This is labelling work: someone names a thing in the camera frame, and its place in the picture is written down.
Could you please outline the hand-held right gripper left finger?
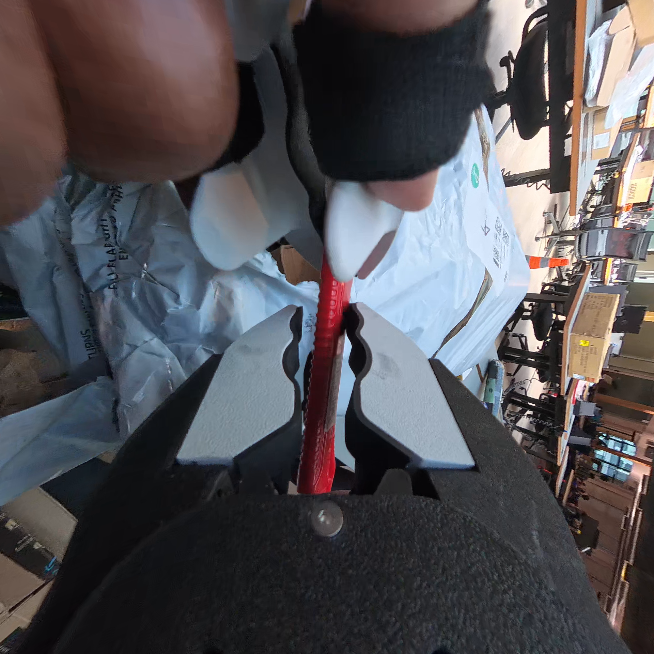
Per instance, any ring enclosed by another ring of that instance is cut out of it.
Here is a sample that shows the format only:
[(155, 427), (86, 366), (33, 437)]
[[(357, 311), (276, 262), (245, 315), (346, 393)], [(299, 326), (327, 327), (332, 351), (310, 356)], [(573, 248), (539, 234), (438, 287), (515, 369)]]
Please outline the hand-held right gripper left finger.
[(242, 481), (264, 473), (287, 493), (301, 451), (299, 342), (303, 308), (289, 305), (223, 353), (176, 459), (224, 466)]

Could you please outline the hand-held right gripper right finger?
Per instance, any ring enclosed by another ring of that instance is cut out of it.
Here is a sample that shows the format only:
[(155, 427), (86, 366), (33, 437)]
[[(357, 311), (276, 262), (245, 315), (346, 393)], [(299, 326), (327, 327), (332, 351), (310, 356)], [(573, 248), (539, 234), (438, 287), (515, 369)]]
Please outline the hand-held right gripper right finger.
[(432, 471), (476, 463), (427, 355), (362, 302), (345, 319), (355, 381), (345, 444), (355, 460), (354, 493), (375, 493), (390, 473), (412, 493)]

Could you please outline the red utility knife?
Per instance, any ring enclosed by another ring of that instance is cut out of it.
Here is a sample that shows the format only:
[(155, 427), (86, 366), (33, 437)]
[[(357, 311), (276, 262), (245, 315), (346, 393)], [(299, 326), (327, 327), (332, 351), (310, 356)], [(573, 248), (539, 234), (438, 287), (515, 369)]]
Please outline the red utility knife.
[(297, 479), (301, 495), (329, 493), (336, 472), (336, 418), (351, 285), (335, 278), (325, 252)]

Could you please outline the wooden desk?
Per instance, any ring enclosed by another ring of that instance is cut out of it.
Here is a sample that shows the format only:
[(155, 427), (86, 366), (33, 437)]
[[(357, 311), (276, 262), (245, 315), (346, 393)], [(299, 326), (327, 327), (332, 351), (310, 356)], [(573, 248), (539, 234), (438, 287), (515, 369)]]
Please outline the wooden desk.
[(69, 394), (110, 376), (102, 357), (71, 369), (30, 318), (1, 321), (1, 417)]

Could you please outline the person's left hand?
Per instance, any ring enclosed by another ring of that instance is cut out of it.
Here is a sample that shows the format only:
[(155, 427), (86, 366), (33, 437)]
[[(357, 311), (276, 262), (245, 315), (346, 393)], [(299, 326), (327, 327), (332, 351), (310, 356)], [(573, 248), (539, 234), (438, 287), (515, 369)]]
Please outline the person's left hand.
[[(294, 30), (318, 166), (409, 211), (483, 101), (488, 1), (308, 1)], [(240, 82), (223, 1), (1, 2), (1, 227), (68, 160), (182, 181), (227, 151)]]

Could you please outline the pale blue roll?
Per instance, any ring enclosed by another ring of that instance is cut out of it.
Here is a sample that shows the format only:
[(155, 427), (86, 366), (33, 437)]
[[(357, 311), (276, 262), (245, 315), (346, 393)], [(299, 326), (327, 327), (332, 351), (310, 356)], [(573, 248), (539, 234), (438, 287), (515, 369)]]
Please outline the pale blue roll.
[(499, 359), (491, 360), (486, 369), (482, 403), (492, 415), (502, 422), (502, 398), (505, 367)]

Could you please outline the crumpled grey plastic mailer bag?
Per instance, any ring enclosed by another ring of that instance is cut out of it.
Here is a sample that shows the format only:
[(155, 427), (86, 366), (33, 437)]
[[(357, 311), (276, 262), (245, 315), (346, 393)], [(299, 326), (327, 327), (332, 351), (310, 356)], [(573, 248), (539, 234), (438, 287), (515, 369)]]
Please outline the crumpled grey plastic mailer bag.
[(119, 448), (208, 358), (287, 305), (304, 307), (300, 365), (308, 355), (317, 284), (289, 284), (268, 252), (213, 268), (170, 182), (66, 175), (1, 230), (1, 259), (76, 386), (1, 419), (1, 503)]

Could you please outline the black office chair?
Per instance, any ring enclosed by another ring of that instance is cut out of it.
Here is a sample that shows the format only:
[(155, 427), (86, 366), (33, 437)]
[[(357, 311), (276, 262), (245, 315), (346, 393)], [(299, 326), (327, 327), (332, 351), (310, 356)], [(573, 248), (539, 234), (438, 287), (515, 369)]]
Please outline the black office chair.
[(546, 1), (527, 18), (519, 50), (500, 60), (506, 88), (491, 86), (486, 98), (490, 117), (507, 105), (510, 120), (523, 141), (544, 127), (571, 125), (575, 45), (575, 1)]
[[(528, 307), (523, 303), (519, 305), (503, 327), (498, 348), (499, 361), (515, 366), (512, 377), (521, 368), (531, 368), (541, 382), (560, 383), (564, 321), (557, 317), (555, 305), (551, 303), (534, 302)], [(515, 331), (519, 323), (531, 323), (540, 349), (531, 350), (526, 335)]]

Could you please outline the large brown cardboard box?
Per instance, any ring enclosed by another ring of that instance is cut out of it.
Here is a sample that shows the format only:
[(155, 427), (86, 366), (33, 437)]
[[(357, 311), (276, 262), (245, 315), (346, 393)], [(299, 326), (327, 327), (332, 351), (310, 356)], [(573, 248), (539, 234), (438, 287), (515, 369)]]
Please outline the large brown cardboard box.
[(587, 292), (572, 315), (566, 340), (566, 376), (597, 383), (602, 375), (621, 295)]

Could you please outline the cardboard box with black print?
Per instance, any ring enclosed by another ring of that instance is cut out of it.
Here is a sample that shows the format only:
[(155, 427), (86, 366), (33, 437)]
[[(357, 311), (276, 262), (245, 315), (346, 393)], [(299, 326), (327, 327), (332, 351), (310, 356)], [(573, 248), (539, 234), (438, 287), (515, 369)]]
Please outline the cardboard box with black print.
[(52, 588), (76, 517), (42, 488), (1, 506), (1, 652), (12, 653)]

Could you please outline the black chair with chrome base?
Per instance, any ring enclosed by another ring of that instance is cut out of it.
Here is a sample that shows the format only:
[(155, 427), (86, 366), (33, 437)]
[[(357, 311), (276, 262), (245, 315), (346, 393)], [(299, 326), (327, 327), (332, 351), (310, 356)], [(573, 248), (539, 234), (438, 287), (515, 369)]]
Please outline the black chair with chrome base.
[(653, 231), (648, 220), (629, 212), (618, 217), (609, 206), (598, 207), (576, 225), (566, 228), (554, 211), (544, 212), (545, 227), (535, 241), (546, 242), (546, 255), (570, 250), (573, 259), (590, 262), (615, 258), (644, 262), (650, 250)]

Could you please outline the wooden office table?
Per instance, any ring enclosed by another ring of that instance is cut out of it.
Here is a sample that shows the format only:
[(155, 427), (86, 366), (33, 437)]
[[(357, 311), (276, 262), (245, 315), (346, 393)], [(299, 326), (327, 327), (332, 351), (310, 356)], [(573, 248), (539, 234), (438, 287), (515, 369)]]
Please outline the wooden office table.
[(569, 216), (578, 214), (599, 163), (592, 158), (593, 110), (585, 104), (588, 42), (601, 24), (601, 1), (576, 1)]

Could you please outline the flat cardboard boxes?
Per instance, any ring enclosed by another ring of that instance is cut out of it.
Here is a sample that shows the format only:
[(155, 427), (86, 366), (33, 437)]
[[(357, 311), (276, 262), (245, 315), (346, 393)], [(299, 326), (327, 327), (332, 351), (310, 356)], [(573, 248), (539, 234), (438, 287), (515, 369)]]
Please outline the flat cardboard boxes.
[(636, 47), (635, 29), (628, 22), (622, 29), (609, 29), (608, 54), (603, 66), (595, 106), (602, 108), (610, 104), (617, 83), (626, 75)]

